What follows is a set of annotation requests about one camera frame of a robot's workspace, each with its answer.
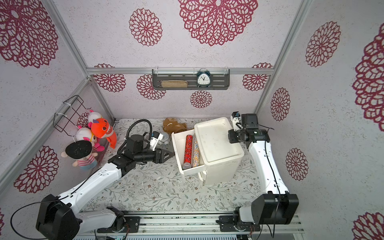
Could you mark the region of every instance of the table surface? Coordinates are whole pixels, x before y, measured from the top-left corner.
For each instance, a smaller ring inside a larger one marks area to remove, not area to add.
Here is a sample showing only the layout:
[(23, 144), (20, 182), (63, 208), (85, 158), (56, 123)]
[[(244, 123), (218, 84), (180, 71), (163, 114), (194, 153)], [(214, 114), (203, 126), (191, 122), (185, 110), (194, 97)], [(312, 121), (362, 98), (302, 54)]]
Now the table surface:
[[(118, 135), (116, 149), (108, 148), (104, 158), (99, 163), (104, 165), (124, 141), (128, 128), (138, 119), (121, 119), (115, 126)], [(153, 131), (162, 132), (164, 119), (148, 119)], [(177, 119), (186, 122), (188, 129), (196, 123), (210, 119)], [(149, 132), (148, 124), (141, 122), (136, 125), (131, 134)], [(173, 150), (172, 142), (162, 148)], [(201, 186), (197, 174), (186, 177), (182, 182), (176, 158), (172, 157), (163, 164), (148, 163), (136, 165), (113, 185), (102, 190), (91, 199), (84, 211), (101, 210), (114, 206), (127, 211), (232, 211), (237, 206), (250, 205), (261, 195), (260, 182), (253, 159), (244, 148), (244, 158), (241, 161), (232, 181), (211, 186)]]

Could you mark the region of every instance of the white alarm clock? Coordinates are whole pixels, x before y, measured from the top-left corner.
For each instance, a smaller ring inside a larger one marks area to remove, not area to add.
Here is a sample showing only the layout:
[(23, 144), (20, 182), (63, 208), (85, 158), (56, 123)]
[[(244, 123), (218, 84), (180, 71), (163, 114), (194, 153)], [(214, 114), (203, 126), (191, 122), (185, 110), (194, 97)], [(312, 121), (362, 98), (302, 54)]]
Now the white alarm clock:
[(211, 77), (208, 71), (197, 73), (197, 86), (198, 87), (209, 87), (211, 84)]

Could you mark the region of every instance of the glitter tube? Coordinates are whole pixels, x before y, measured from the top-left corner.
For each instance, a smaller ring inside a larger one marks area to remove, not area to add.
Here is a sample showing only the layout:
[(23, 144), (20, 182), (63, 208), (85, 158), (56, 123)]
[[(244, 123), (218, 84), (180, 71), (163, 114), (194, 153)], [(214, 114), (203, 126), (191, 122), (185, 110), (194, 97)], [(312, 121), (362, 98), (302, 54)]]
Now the glitter tube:
[(184, 164), (182, 169), (186, 170), (191, 168), (191, 160), (192, 160), (192, 135), (187, 135), (185, 139), (185, 153), (184, 153)]
[(192, 145), (192, 167), (197, 167), (200, 164), (199, 144), (197, 143), (196, 134), (193, 135)]

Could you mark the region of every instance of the plush doll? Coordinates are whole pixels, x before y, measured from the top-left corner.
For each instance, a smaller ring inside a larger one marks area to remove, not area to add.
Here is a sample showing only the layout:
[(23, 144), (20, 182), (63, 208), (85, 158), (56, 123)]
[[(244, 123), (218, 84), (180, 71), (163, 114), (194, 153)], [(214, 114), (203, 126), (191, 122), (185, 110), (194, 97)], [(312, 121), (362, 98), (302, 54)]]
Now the plush doll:
[(174, 118), (166, 118), (163, 122), (163, 130), (168, 134), (171, 134), (173, 132), (184, 132), (187, 130), (187, 124), (178, 123), (178, 121)]
[(89, 128), (77, 126), (79, 130), (76, 133), (77, 140), (87, 140), (92, 144), (92, 151), (102, 152), (105, 147), (100, 146), (99, 139), (92, 133)]
[(90, 128), (92, 126), (93, 120), (102, 118), (101, 114), (98, 112), (94, 112), (93, 110), (90, 110), (90, 114), (88, 115), (88, 127)]
[(107, 138), (111, 148), (114, 149), (116, 147), (118, 140), (116, 133), (106, 119), (98, 118), (92, 120), (91, 131), (98, 138)]
[(79, 166), (81, 170), (89, 170), (96, 167), (97, 161), (95, 157), (97, 155), (96, 152), (92, 153), (92, 144), (86, 140), (71, 143), (66, 147), (65, 151), (61, 153), (62, 157), (70, 156), (76, 159), (72, 166)]

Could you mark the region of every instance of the white robotic arm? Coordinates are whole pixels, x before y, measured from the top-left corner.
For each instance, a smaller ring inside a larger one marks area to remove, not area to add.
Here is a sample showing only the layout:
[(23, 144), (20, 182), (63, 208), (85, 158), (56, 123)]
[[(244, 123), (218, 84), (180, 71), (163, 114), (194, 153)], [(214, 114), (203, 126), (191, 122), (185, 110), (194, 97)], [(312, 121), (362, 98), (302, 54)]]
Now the white robotic arm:
[[(251, 153), (259, 173), (262, 195), (252, 202), (251, 206), (237, 207), (233, 214), (233, 225), (236, 229), (249, 227), (250, 224), (289, 224), (298, 206), (295, 194), (289, 194), (282, 181), (272, 156), (270, 139), (264, 129), (258, 128), (255, 114), (234, 112), (231, 116), (233, 130), (228, 131), (230, 143), (244, 142)], [(163, 163), (174, 152), (156, 149), (162, 139), (158, 132), (151, 134), (149, 146), (144, 148), (144, 137), (132, 135), (119, 148), (117, 155), (109, 159), (88, 179), (68, 191), (55, 197), (48, 195), (40, 205), (36, 229), (48, 240), (71, 240), (78, 233), (99, 228), (119, 231), (124, 225), (124, 214), (114, 208), (107, 207), (101, 211), (83, 212), (80, 210), (101, 190), (120, 179), (137, 162)]]
[(290, 194), (276, 167), (268, 131), (259, 129), (256, 114), (233, 112), (233, 130), (228, 131), (230, 143), (243, 142), (257, 165), (262, 195), (251, 206), (236, 208), (237, 227), (244, 223), (289, 224), (299, 204)]
[(88, 179), (57, 197), (51, 194), (45, 197), (40, 205), (36, 229), (49, 240), (69, 240), (78, 233), (99, 228), (121, 230), (124, 214), (114, 207), (82, 213), (80, 210), (100, 191), (134, 169), (136, 163), (164, 163), (174, 156), (174, 152), (155, 148), (162, 137), (153, 132), (149, 146), (144, 148), (143, 143), (148, 142), (144, 136), (132, 135), (126, 139), (121, 152), (119, 149), (117, 155)]

